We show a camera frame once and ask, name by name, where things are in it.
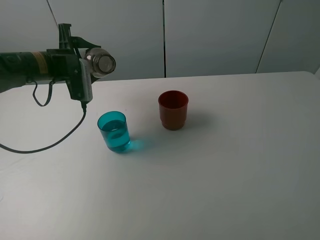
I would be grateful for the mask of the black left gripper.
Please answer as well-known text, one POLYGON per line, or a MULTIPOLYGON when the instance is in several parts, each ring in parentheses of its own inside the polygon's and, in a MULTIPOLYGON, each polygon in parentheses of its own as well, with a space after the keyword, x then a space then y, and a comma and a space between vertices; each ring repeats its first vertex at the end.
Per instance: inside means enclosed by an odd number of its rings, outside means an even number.
POLYGON ((81 101, 84 97, 82 69, 77 56, 78 49, 85 49, 85 53, 100 45, 90 43, 79 36, 71 36, 71 24, 59 23, 59 49, 48 49, 51 73, 56 82, 65 81, 70 98, 81 101))

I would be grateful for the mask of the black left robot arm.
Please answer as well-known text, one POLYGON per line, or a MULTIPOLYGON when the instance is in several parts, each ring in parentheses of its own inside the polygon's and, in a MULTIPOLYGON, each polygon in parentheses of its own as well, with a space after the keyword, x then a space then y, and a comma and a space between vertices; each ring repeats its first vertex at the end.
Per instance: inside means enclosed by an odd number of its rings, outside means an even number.
POLYGON ((0 54, 0 88, 7 91, 27 83, 64 81, 72 100, 85 100, 79 49, 100 48, 81 37, 72 36, 71 25, 58 25, 59 48, 36 52, 7 52, 0 54))

